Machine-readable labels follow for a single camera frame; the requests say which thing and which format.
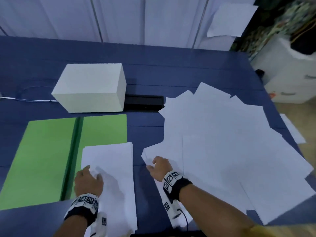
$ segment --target blue table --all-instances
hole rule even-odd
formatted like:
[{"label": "blue table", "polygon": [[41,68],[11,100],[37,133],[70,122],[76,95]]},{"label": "blue table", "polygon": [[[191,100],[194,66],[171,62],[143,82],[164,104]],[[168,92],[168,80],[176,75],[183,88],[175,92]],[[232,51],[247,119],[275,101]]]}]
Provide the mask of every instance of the blue table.
[{"label": "blue table", "polygon": [[[67,63],[123,63],[128,94],[176,97],[193,93],[202,81],[244,103],[262,105],[270,127],[299,151],[280,115],[244,53],[170,47],[0,37],[0,92],[25,99],[50,99]],[[115,113],[70,114],[59,103],[0,101],[0,188],[30,120]],[[141,159],[145,147],[163,141],[164,119],[159,113],[126,112],[127,139],[134,144],[134,183],[139,234],[171,228],[153,179]],[[312,187],[316,179],[307,177]],[[71,200],[0,211],[4,236],[52,236]],[[271,224],[316,223],[312,197]],[[255,211],[248,215],[260,223]]]}]

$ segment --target black bag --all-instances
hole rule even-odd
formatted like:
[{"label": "black bag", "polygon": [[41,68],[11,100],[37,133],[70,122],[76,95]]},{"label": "black bag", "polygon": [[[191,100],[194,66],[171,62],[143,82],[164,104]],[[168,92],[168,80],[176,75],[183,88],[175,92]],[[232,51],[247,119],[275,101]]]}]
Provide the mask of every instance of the black bag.
[{"label": "black bag", "polygon": [[291,48],[305,55],[316,51],[316,18],[307,22],[291,35]]}]

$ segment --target green folder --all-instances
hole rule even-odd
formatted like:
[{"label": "green folder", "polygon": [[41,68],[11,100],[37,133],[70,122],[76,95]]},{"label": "green folder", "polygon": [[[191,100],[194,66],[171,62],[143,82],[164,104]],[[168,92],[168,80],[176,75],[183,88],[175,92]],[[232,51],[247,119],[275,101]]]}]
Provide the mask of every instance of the green folder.
[{"label": "green folder", "polygon": [[85,146],[127,142],[126,115],[30,121],[0,192],[0,210],[74,197]]}]

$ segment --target black cable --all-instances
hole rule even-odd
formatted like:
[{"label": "black cable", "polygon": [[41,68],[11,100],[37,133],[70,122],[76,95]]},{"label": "black cable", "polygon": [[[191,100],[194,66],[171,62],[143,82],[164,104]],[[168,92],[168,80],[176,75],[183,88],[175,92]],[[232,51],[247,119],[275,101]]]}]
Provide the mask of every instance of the black cable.
[{"label": "black cable", "polygon": [[182,211],[181,209],[177,209],[177,211],[181,211],[182,214],[184,215],[184,218],[185,218],[185,220],[186,220],[186,231],[188,232],[188,231],[189,231],[189,224],[188,224],[188,220],[187,220],[185,214],[183,213],[183,211]]}]

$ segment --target person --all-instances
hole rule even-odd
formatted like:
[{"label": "person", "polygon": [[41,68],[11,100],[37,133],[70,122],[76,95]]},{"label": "person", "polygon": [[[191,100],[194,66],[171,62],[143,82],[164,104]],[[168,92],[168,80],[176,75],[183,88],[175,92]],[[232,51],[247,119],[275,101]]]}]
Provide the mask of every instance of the person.
[{"label": "person", "polygon": [[[157,181],[165,181],[166,175],[173,171],[168,159],[163,157],[156,156],[153,164],[155,164],[154,167],[148,165],[147,169]],[[90,174],[89,167],[78,171],[76,175],[74,189],[77,197],[88,193],[99,197],[103,191],[101,175],[95,179]],[[207,237],[273,236],[264,227],[255,225],[247,215],[235,207],[196,187],[187,179],[184,179],[182,185],[175,199],[179,199]],[[88,218],[74,214],[65,219],[53,237],[83,237],[87,226]]]}]

